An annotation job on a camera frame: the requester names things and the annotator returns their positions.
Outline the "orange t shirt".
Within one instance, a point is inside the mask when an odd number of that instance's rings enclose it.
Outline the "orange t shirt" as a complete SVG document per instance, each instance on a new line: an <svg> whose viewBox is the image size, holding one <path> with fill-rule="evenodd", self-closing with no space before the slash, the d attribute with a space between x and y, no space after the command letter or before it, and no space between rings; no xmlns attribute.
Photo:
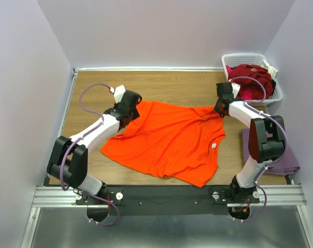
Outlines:
<svg viewBox="0 0 313 248"><path fill-rule="evenodd" d="M139 117L101 148L122 166L158 178L204 186L218 169L223 119L212 106L142 101Z"/></svg>

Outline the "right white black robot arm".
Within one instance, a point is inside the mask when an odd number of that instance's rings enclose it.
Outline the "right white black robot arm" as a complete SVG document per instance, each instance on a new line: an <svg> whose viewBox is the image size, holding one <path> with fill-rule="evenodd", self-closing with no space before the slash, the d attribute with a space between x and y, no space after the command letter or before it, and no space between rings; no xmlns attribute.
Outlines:
<svg viewBox="0 0 313 248"><path fill-rule="evenodd" d="M258 111L236 98L234 85L230 82L216 84L218 100L214 110L220 117L231 116L249 128L249 157L230 185L212 188L212 196L216 204L258 203L258 180L286 151L284 120Z"/></svg>

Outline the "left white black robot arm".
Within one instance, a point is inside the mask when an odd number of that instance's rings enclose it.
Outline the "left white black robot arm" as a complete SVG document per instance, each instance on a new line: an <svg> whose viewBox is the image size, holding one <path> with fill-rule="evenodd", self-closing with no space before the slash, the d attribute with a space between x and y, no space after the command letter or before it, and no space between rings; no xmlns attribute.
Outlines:
<svg viewBox="0 0 313 248"><path fill-rule="evenodd" d="M139 117L137 105L142 97L122 85L111 88L114 106L103 113L85 109L99 115L97 121L71 137L60 136L55 140L47 173L58 179L64 191L73 188L84 192L94 204L110 203L105 199L106 184L88 174L88 154L107 137L125 128Z"/></svg>

